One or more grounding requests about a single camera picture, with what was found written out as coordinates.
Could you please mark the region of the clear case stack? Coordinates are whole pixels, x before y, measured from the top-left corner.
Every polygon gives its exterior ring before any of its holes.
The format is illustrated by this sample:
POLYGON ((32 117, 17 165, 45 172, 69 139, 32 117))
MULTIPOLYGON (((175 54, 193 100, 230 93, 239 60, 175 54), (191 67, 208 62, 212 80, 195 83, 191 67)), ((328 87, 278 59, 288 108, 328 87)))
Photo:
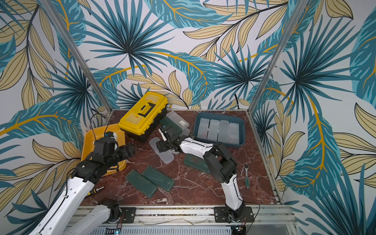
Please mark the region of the clear case stack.
POLYGON ((189 136, 190 135, 190 129, 189 128, 186 128, 184 129, 181 133, 180 133, 180 136, 189 136))
POLYGON ((238 123, 230 123, 229 125, 229 143, 238 145, 240 143, 240 126, 238 123))

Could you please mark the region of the clear case with barcode label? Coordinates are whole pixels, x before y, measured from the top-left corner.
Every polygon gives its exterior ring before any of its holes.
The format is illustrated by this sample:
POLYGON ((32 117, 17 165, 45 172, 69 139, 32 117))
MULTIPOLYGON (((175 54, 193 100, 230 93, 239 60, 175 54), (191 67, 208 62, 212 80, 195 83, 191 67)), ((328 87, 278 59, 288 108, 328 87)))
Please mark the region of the clear case with barcode label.
POLYGON ((169 118, 173 123, 175 123, 182 130, 189 128, 190 126, 190 124, 185 119, 183 119, 180 115, 178 115, 174 111, 167 113, 166 117, 169 118))

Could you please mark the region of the clear case with red pen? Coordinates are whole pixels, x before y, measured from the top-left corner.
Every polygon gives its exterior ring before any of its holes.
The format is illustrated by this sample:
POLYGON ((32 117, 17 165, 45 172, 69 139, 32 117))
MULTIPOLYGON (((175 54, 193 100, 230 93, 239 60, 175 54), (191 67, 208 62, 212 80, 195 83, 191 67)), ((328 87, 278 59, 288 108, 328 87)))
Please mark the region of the clear case with red pen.
POLYGON ((198 126, 197 137, 201 139, 207 139, 210 120, 207 118, 201 118, 198 126))

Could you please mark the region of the clear rectangular case front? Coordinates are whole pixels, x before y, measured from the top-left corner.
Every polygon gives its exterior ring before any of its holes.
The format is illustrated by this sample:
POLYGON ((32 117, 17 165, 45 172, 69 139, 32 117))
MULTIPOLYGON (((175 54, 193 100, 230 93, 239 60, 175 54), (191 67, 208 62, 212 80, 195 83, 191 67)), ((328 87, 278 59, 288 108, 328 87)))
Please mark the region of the clear rectangular case front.
POLYGON ((207 140, 217 141, 219 133, 220 121, 216 119, 211 119, 209 123, 209 129, 207 134, 207 140))

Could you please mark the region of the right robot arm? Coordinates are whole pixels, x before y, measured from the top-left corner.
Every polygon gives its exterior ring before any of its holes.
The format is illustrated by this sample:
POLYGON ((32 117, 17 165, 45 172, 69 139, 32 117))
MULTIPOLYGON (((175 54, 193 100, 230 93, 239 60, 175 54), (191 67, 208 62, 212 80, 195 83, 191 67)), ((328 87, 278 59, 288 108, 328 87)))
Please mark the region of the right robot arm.
POLYGON ((225 195, 226 220, 238 222, 246 208, 237 183, 237 164, 223 144, 208 144, 187 136, 174 136, 156 143, 159 152, 174 150, 203 159, 211 175, 221 184, 225 195))

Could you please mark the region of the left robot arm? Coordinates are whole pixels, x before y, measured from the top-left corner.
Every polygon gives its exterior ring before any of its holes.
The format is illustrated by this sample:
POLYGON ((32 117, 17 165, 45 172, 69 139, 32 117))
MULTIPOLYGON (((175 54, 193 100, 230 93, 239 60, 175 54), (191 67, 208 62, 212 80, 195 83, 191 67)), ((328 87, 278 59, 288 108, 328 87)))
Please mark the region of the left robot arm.
POLYGON ((75 225, 67 225, 81 202, 108 170, 118 171, 118 164, 134 156, 131 144, 120 146, 115 136, 94 142, 94 150, 69 174, 65 187, 44 218, 31 231, 32 235, 88 235, 104 222, 118 223, 118 202, 105 199, 75 225))

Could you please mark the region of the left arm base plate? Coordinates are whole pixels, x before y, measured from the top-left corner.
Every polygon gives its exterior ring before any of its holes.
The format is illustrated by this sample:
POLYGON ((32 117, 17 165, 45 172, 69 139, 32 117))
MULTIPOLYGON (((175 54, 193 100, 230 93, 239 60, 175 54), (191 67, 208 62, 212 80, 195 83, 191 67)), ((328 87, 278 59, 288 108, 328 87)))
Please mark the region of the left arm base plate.
POLYGON ((92 218, 97 225, 103 223, 134 223, 136 215, 135 207, 125 207, 125 208, 108 208, 105 205, 98 205, 92 211, 90 218, 92 218))

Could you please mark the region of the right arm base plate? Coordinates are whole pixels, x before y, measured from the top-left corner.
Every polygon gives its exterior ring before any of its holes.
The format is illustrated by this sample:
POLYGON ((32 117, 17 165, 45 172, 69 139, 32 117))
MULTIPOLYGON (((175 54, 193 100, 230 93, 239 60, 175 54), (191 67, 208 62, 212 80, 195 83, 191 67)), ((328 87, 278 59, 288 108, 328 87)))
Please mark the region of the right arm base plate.
POLYGON ((234 211, 229 207, 214 207, 214 219, 216 223, 254 222, 255 214, 251 207, 240 207, 234 211))

